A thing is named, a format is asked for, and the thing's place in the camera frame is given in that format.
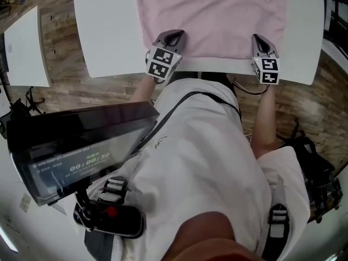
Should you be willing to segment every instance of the cable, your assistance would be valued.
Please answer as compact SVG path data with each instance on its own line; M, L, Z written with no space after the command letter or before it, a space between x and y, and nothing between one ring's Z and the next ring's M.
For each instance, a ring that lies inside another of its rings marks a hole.
M236 88L238 88L239 90L249 94L249 95L254 95L254 96L257 96L257 95L262 95L263 93L266 93L268 88L270 87L270 85L267 85L266 89L263 90L262 92L257 92L257 93L253 93L253 92L250 92L248 90L246 90L242 85L240 85L237 81L235 81L233 83L233 86L235 86Z

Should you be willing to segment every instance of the white panel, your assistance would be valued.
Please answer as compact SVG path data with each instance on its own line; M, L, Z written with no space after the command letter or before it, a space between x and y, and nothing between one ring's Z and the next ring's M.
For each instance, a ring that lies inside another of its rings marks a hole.
M90 76L145 72L147 50L142 42L136 0L90 1L96 0L74 0ZM287 0L287 3L287 24L280 51L281 78L311 84L321 50L324 0ZM248 59L183 58L177 71L254 74Z
M35 7L4 33L10 85L49 87L40 24Z

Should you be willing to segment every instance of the screen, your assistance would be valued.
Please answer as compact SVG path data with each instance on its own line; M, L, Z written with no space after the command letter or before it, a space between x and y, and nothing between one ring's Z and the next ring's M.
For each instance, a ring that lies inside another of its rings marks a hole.
M59 194L59 191L103 169L122 164L131 153L144 128L95 143L78 150L29 165L41 199Z

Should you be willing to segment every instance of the shoulder strap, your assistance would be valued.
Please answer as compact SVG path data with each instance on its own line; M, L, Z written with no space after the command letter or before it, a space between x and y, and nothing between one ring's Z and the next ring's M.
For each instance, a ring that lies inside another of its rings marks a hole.
M289 233L290 219L285 202L284 180L280 177L276 189L272 193L269 218L263 226L256 255L267 261L276 261L285 249Z
M223 99L219 98L217 95L208 93L208 92L190 92L187 95L185 95L168 113L167 115L164 116L164 118L158 123L158 125L156 126L156 128L150 132L150 134L145 137L136 147L135 151L139 151L141 148L143 148L145 146L145 144L147 144L158 132L159 130L164 126L164 124L167 123L168 119L170 118L170 116L174 113L174 111L178 108L178 106L180 104L182 104L184 101L186 101L189 97L193 96L193 95L197 95L197 94L201 94L201 95L205 95L210 97L211 99L213 99L215 102L218 103L222 103L222 104L226 104L230 107L232 107L235 111L237 111L239 118L241 119L241 112L239 109L237 109L234 105L225 102Z

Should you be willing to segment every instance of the red button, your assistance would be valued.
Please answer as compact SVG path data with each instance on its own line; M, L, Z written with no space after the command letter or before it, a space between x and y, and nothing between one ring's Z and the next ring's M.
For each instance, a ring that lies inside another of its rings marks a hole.
M113 206L110 206L106 209L109 217L113 218L115 215L117 215L117 209Z

